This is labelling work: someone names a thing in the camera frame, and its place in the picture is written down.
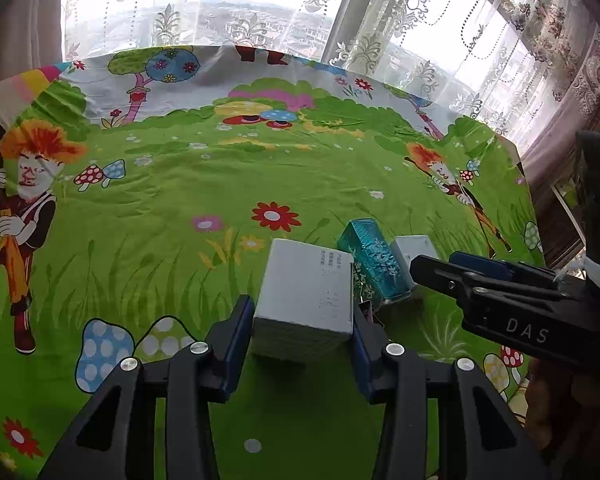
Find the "right hand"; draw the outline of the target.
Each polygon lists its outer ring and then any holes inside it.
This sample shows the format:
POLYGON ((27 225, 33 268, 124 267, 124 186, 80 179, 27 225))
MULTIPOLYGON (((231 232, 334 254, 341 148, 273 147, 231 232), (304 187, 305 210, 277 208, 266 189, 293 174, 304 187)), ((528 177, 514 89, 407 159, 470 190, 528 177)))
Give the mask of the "right hand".
POLYGON ((528 436, 539 451, 562 445, 573 426, 573 374, 555 363, 532 358, 528 378, 524 395, 528 436))

